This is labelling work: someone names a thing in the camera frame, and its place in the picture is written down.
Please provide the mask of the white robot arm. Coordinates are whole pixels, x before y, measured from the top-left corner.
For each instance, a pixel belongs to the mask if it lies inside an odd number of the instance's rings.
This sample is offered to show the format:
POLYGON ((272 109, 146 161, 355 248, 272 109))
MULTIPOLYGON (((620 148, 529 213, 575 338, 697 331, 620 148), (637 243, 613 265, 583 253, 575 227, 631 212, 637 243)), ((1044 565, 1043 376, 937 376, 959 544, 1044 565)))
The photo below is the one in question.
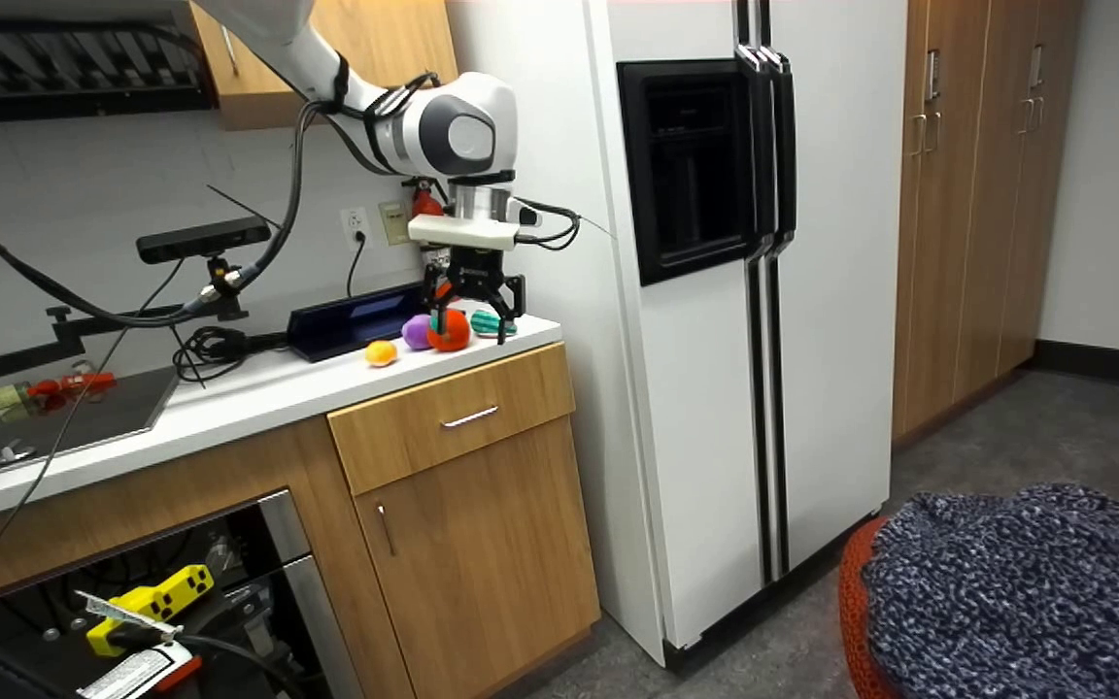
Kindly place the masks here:
POLYGON ((516 310, 503 296, 503 258, 516 244, 516 227, 492 203, 516 162, 514 91, 491 73, 378 85, 314 29, 314 0, 196 6, 302 103, 295 133, 324 116, 364 173, 448 184, 443 213, 408 218, 417 244, 452 253, 448 281, 430 291, 434 328, 448 328, 452 298, 482 298, 497 310, 497 338, 509 338, 516 310))

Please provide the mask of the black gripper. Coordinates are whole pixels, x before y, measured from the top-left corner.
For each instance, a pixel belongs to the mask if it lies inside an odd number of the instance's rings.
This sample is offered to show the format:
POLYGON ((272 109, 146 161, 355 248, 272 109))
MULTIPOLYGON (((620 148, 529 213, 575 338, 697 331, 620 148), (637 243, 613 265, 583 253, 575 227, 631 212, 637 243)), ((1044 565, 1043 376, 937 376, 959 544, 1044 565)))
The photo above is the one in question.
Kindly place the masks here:
POLYGON ((482 298, 497 310, 497 346, 514 336, 526 309, 526 281, 503 269, 497 248, 422 244, 429 350, 443 353, 448 305, 482 298))

